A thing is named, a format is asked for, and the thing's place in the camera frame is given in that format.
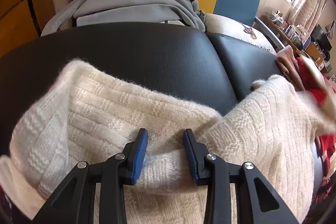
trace knit texture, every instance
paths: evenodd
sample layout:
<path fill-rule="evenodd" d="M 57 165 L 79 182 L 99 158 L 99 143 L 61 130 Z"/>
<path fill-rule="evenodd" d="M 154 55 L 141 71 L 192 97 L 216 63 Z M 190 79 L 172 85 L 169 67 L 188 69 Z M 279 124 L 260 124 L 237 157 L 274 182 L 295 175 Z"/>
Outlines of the knit texture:
<path fill-rule="evenodd" d="M 146 128 L 149 140 L 141 177 L 136 186 L 125 187 L 128 223 L 203 223 L 206 187 L 192 182 L 182 142 L 183 131 L 192 128 L 211 153 L 239 165 L 253 162 L 302 222 L 312 198 L 312 143 L 316 134 L 334 132 L 335 124 L 306 104 L 281 76 L 257 86 L 221 117 L 209 107 L 72 61 L 19 120 L 11 159 L 46 199 L 78 161 L 105 161 L 134 141 L 139 128 Z M 233 200 L 233 223 L 235 204 Z"/>

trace white sweater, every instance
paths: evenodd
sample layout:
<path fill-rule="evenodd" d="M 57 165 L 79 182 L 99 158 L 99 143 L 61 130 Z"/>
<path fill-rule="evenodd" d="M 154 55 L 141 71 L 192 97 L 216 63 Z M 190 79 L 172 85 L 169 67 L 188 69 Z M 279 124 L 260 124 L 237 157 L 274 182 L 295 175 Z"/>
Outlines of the white sweater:
<path fill-rule="evenodd" d="M 314 137 L 336 128 L 285 78 L 274 75 L 258 86 L 221 117 L 209 107 L 73 61 L 16 125 L 11 159 L 0 158 L 0 184 L 33 218 L 78 161 L 105 161 L 146 128 L 141 177 L 136 187 L 125 187 L 128 223 L 203 223 L 206 187 L 192 182 L 182 142 L 183 131 L 192 128 L 198 141 L 227 162 L 253 162 L 302 222 L 312 198 Z"/>

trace metal screw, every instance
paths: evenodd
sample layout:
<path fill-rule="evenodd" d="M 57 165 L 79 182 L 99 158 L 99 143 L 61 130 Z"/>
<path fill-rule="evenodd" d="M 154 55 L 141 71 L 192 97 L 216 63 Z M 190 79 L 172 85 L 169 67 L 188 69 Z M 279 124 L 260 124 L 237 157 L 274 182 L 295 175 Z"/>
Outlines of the metal screw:
<path fill-rule="evenodd" d="M 86 167 L 86 162 L 85 161 L 80 161 L 79 163 L 77 163 L 77 167 L 79 169 L 83 169 Z"/>
<path fill-rule="evenodd" d="M 125 158 L 125 154 L 123 154 L 123 153 L 118 153 L 115 156 L 116 160 L 123 160 L 124 158 Z"/>
<path fill-rule="evenodd" d="M 248 169 L 248 170 L 251 170 L 253 169 L 254 165 L 251 163 L 251 162 L 246 162 L 244 164 L 245 168 Z"/>
<path fill-rule="evenodd" d="M 207 154 L 206 157 L 208 160 L 215 160 L 217 158 L 217 156 L 212 153 Z"/>

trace cream knitted fabric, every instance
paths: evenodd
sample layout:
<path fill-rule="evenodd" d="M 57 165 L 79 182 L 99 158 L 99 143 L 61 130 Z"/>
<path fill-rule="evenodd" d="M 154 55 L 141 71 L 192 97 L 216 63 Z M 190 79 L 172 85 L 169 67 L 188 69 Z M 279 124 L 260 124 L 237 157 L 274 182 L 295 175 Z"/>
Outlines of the cream knitted fabric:
<path fill-rule="evenodd" d="M 224 160 L 256 164 L 302 222 L 312 197 L 312 142 L 316 134 L 336 128 L 283 77 L 274 75 L 258 86 L 221 117 L 209 107 L 72 61 L 16 125 L 11 160 L 36 194 L 47 198 L 78 161 L 105 161 L 134 141 L 143 127 L 149 143 L 142 174 L 136 187 L 125 187 L 128 223 L 202 223 L 206 188 L 191 181 L 182 144 L 184 129 L 192 128 Z M 0 184 L 11 193 L 9 188 L 17 186 L 8 181 L 0 170 Z M 235 206 L 232 210 L 236 221 Z"/>

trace gray blanket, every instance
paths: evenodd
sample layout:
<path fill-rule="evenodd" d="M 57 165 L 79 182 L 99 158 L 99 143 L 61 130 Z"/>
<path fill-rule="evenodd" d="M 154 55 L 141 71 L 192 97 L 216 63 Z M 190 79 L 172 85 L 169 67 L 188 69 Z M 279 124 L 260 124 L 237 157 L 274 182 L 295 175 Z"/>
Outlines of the gray blanket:
<path fill-rule="evenodd" d="M 183 20 L 205 31 L 205 14 L 197 0 L 87 0 L 73 15 L 77 26 L 106 22 Z"/>

